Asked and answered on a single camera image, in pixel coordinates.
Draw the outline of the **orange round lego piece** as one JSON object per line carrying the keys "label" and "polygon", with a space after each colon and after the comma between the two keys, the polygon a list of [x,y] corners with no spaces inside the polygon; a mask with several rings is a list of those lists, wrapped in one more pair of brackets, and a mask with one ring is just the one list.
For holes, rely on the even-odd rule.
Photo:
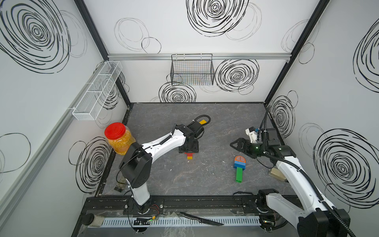
{"label": "orange round lego piece", "polygon": [[246,159],[243,156],[236,156],[235,162],[246,163]]}

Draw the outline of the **green tall lego brick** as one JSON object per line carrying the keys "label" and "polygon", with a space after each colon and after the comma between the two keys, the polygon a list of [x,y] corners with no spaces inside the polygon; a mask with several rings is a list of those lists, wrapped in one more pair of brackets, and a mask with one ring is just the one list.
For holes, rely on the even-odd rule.
{"label": "green tall lego brick", "polygon": [[236,177],[235,177],[235,181],[237,183],[241,183],[242,182],[242,179],[243,179],[243,168],[241,167],[237,167],[236,168]]}

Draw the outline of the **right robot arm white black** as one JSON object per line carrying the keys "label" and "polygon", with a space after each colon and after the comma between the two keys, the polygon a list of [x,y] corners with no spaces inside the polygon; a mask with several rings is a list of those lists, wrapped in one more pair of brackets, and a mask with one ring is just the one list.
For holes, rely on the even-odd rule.
{"label": "right robot arm white black", "polygon": [[350,217],[337,209],[317,188],[301,167],[293,150],[279,141],[251,143],[239,138],[230,144],[253,159],[267,157],[284,174],[301,202],[296,206],[276,191],[262,190],[261,203],[274,210],[296,228],[300,237],[353,237]]}

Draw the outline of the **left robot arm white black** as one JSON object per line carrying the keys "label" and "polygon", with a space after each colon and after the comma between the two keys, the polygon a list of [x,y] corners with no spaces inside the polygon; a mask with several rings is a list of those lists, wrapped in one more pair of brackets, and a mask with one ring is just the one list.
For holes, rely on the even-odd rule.
{"label": "left robot arm white black", "polygon": [[181,124],[174,126],[170,133],[152,142],[131,144],[119,165],[119,170],[130,186],[134,205],[139,213],[147,213],[151,206],[147,180],[153,163],[176,148],[184,153],[197,153],[198,139],[203,133],[202,126],[190,127]]}

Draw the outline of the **light blue lego brick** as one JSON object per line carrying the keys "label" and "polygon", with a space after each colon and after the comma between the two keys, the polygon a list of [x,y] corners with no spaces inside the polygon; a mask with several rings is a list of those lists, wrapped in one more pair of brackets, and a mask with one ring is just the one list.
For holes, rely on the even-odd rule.
{"label": "light blue lego brick", "polygon": [[242,170],[246,169],[246,163],[235,161],[234,168],[241,168]]}

